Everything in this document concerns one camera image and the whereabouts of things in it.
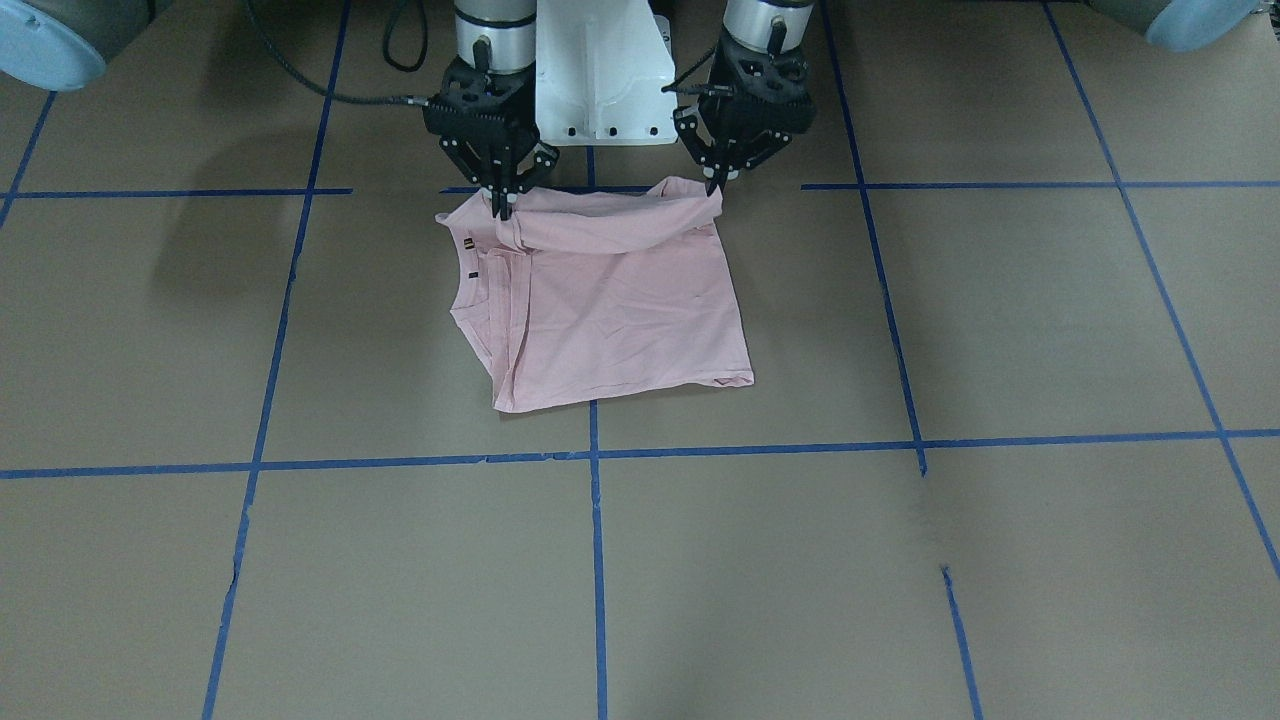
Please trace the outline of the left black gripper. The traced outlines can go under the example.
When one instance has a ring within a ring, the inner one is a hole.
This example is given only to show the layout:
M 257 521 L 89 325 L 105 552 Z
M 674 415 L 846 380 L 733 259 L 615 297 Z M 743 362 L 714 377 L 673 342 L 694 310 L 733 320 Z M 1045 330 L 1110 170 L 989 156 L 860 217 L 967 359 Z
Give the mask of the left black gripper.
M 676 108 L 673 123 L 703 169 L 707 197 L 810 129 L 817 105 L 806 86 L 809 70 L 800 47 L 769 54 L 721 40 L 676 78 L 672 92 L 696 99 Z

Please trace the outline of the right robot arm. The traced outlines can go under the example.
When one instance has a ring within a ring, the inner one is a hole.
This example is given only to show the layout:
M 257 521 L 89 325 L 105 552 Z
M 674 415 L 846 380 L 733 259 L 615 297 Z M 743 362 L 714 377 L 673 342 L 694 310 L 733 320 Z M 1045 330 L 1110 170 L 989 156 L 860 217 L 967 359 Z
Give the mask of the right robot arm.
M 268 55 L 307 91 L 355 106 L 420 109 L 444 154 L 502 220 L 558 161 L 534 118 L 534 1 L 454 3 L 456 55 L 433 96 L 351 95 L 320 85 L 285 58 L 256 3 L 242 8 Z M 46 91 L 83 88 L 166 9 L 165 1 L 5 1 L 3 72 Z

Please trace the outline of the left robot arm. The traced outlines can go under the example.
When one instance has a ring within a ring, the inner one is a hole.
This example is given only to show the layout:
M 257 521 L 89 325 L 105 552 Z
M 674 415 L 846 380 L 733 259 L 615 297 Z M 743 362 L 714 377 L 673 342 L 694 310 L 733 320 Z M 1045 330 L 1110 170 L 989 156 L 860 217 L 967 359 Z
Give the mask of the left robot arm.
M 1172 53 L 1206 47 L 1261 8 L 1260 1 L 1087 1 L 1085 8 Z M 680 142 L 724 188 L 806 133 L 817 115 L 801 44 L 814 1 L 728 1 L 716 45 L 663 87 L 692 97 L 673 113 Z

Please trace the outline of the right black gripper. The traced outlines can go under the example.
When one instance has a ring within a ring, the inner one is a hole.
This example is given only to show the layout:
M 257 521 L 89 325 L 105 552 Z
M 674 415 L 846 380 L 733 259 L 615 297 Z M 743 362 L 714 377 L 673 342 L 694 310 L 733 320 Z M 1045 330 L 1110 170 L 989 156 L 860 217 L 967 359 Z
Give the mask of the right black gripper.
M 561 152 L 535 122 L 535 67 L 483 73 L 456 58 L 424 108 L 428 131 L 472 184 L 488 191 L 492 215 L 507 222 L 521 193 L 556 169 Z

